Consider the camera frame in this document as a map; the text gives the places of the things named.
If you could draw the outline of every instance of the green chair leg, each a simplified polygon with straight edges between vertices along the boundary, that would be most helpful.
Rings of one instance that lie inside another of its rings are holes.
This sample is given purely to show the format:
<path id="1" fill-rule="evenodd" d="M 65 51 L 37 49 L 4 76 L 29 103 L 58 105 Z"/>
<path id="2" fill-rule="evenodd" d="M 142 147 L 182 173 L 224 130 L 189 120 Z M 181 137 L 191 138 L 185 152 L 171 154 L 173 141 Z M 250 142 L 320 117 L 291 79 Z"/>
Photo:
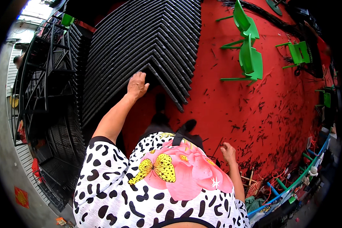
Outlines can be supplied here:
<path id="1" fill-rule="evenodd" d="M 241 47 L 228 47 L 228 46 L 221 46 L 220 49 L 240 49 Z"/>
<path id="2" fill-rule="evenodd" d="M 232 42 L 232 43 L 227 43 L 227 44 L 223 45 L 222 47 L 230 47 L 230 46 L 233 46 L 233 45 L 236 45 L 236 44 L 239 44 L 239 43 L 243 43 L 243 42 L 244 42 L 244 39 L 238 40 L 238 41 L 235 41 L 235 42 Z"/>
<path id="3" fill-rule="evenodd" d="M 295 67 L 295 66 L 299 66 L 299 64 L 294 64 L 294 65 L 289 65 L 289 66 L 283 66 L 283 69 L 290 68 L 290 67 Z"/>
<path id="4" fill-rule="evenodd" d="M 247 86 L 251 86 L 253 83 L 255 83 L 257 80 L 252 80 L 252 82 L 250 84 L 248 84 Z"/>
<path id="5" fill-rule="evenodd" d="M 217 19 L 216 21 L 221 21 L 221 20 L 225 20 L 225 19 L 228 19 L 228 18 L 232 18 L 232 17 L 233 17 L 233 15 L 232 16 L 228 16 L 228 17 L 222 17 L 222 18 Z"/>
<path id="6" fill-rule="evenodd" d="M 291 44 L 291 42 L 275 45 L 275 48 L 280 47 L 280 46 L 287 46 L 288 44 Z"/>
<path id="7" fill-rule="evenodd" d="M 250 81 L 251 78 L 221 78 L 221 81 Z"/>

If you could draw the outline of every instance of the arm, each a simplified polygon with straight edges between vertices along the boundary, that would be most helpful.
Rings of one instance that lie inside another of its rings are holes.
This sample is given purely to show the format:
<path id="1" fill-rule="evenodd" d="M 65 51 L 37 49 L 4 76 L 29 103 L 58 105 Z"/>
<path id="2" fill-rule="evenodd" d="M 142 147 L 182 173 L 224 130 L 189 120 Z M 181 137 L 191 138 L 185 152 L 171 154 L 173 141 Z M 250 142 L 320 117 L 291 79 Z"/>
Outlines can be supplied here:
<path id="1" fill-rule="evenodd" d="M 244 202 L 244 188 L 238 169 L 238 163 L 236 162 L 236 149 L 229 143 L 224 142 L 220 150 L 223 153 L 224 160 L 229 165 L 229 177 L 234 185 L 234 193 L 236 194 L 236 199 Z"/>
<path id="2" fill-rule="evenodd" d="M 144 84 L 145 78 L 146 74 L 142 72 L 137 72 L 131 77 L 127 94 L 101 119 L 93 137 L 104 136 L 116 143 L 129 110 L 147 92 L 150 84 Z"/>

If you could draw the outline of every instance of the green plastic chair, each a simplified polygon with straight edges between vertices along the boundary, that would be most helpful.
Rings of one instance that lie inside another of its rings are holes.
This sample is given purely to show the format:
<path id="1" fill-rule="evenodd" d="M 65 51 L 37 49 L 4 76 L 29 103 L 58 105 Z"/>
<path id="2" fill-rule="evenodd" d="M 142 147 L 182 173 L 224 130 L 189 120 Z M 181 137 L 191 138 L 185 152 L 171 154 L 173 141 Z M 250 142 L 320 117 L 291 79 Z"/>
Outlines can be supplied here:
<path id="1" fill-rule="evenodd" d="M 263 77 L 262 55 L 251 46 L 251 34 L 240 47 L 239 61 L 244 78 L 221 78 L 221 81 L 252 81 L 249 86 Z"/>
<path id="2" fill-rule="evenodd" d="M 75 20 L 74 17 L 69 16 L 68 14 L 64 14 L 62 21 L 61 21 L 61 24 L 64 25 L 65 27 L 67 27 L 67 26 L 70 26 L 74 20 Z"/>
<path id="3" fill-rule="evenodd" d="M 219 18 L 216 21 L 221 21 L 231 17 L 234 19 L 234 23 L 236 24 L 238 30 L 241 32 L 242 37 L 247 38 L 248 35 L 251 34 L 252 45 L 255 43 L 256 39 L 260 39 L 260 35 L 255 22 L 251 17 L 246 15 L 239 0 L 236 1 L 236 4 L 234 6 L 233 16 Z M 232 46 L 239 43 L 243 43 L 243 39 L 225 44 L 222 47 L 224 47 L 223 49 L 229 49 L 228 47 L 234 48 Z"/>
<path id="4" fill-rule="evenodd" d="M 315 92 L 322 92 L 323 93 L 323 100 L 324 100 L 324 104 L 317 104 L 315 105 L 316 107 L 319 106 L 325 106 L 330 108 L 330 93 L 326 93 L 324 90 L 314 90 Z"/>
<path id="5" fill-rule="evenodd" d="M 283 66 L 283 69 L 298 66 L 299 64 L 303 62 L 310 63 L 308 47 L 305 41 L 301 41 L 298 44 L 292 44 L 291 42 L 288 42 L 288 43 L 275 45 L 276 48 L 280 46 L 289 46 L 291 57 L 292 57 L 292 60 L 294 61 L 293 65 Z"/>

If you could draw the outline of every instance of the yellow butterfly print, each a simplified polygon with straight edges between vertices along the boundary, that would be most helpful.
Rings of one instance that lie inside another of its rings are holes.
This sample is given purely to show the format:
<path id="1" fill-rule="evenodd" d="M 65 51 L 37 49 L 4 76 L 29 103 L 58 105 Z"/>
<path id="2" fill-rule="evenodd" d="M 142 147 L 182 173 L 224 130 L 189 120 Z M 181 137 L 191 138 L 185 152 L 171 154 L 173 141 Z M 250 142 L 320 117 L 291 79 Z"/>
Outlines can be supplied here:
<path id="1" fill-rule="evenodd" d="M 160 139 L 162 139 L 163 137 L 166 138 L 166 137 L 170 137 L 170 136 L 175 136 L 175 134 L 164 132 L 164 133 L 159 134 L 158 136 L 160 136 Z"/>
<path id="2" fill-rule="evenodd" d="M 160 154 L 156 162 L 152 164 L 149 158 L 144 159 L 138 166 L 138 174 L 128 181 L 128 184 L 134 185 L 138 181 L 143 180 L 150 172 L 155 171 L 157 176 L 162 180 L 170 183 L 176 181 L 175 168 L 171 164 L 172 158 L 167 154 Z"/>

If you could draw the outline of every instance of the stack of black rattan panels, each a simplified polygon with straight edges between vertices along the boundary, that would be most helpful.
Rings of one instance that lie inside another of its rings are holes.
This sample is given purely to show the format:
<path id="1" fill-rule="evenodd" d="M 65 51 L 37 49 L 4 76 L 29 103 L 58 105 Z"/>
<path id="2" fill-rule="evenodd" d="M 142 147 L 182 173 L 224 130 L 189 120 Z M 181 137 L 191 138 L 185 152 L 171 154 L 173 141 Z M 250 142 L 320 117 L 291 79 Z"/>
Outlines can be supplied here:
<path id="1" fill-rule="evenodd" d="M 78 116 L 71 105 L 67 108 L 67 123 L 72 136 L 75 153 L 82 165 L 86 155 L 86 145 L 85 140 L 83 139 L 81 123 L 79 122 Z"/>
<path id="2" fill-rule="evenodd" d="M 60 186 L 72 183 L 74 179 L 78 178 L 78 174 L 80 173 L 79 169 L 56 157 L 43 162 L 39 166 Z"/>
<path id="3" fill-rule="evenodd" d="M 71 131 L 67 129 L 65 122 L 66 116 L 59 118 L 59 121 L 51 126 L 48 130 L 48 143 L 50 147 L 54 150 L 54 155 L 74 166 L 81 167 L 82 161 L 80 156 L 77 154 L 76 148 L 74 148 L 71 140 L 73 141 L 73 136 Z"/>
<path id="4" fill-rule="evenodd" d="M 130 0 L 103 19 L 89 52 L 84 124 L 145 68 L 183 112 L 195 70 L 200 9 L 199 0 Z"/>
<path id="5" fill-rule="evenodd" d="M 81 131 L 83 87 L 87 57 L 89 55 L 92 33 L 80 26 L 72 24 L 66 36 L 70 36 L 70 49 L 75 74 L 70 79 L 74 92 L 75 118 L 78 129 Z"/>

